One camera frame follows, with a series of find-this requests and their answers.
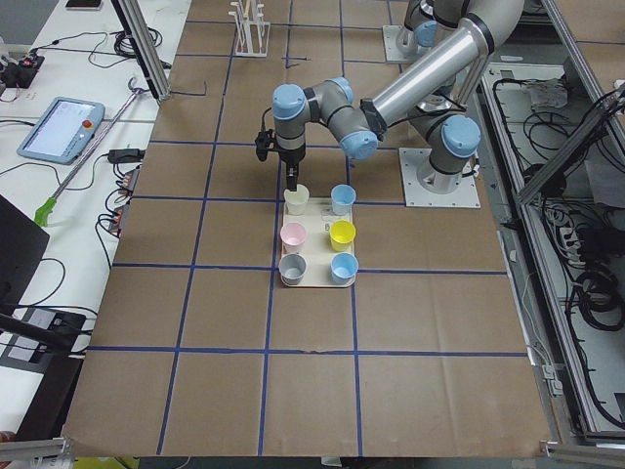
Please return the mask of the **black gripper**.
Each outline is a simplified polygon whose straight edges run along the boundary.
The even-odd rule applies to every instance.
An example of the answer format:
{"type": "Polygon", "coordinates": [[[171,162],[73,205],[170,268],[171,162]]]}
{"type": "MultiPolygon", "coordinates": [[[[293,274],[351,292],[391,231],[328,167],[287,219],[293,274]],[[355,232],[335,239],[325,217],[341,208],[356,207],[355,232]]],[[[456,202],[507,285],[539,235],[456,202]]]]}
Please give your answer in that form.
{"type": "Polygon", "coordinates": [[[295,192],[298,184],[299,164],[305,157],[305,147],[300,146],[296,149],[279,148],[278,154],[286,165],[287,189],[295,192]]]}

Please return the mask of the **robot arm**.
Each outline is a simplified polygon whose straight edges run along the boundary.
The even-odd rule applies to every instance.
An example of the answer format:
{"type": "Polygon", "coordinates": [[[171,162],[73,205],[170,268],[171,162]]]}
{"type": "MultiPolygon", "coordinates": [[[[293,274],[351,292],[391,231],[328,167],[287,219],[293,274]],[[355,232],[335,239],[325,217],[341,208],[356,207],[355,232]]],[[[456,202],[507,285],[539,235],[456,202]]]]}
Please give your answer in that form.
{"type": "Polygon", "coordinates": [[[515,29],[522,1],[435,1],[432,15],[447,33],[377,96],[354,107],[349,81],[326,79],[309,88],[282,84],[272,94],[273,151],[286,166],[286,187],[297,188],[306,154],[305,126],[323,123],[349,158],[378,148],[391,124],[404,117],[469,64],[492,54],[515,29]]]}

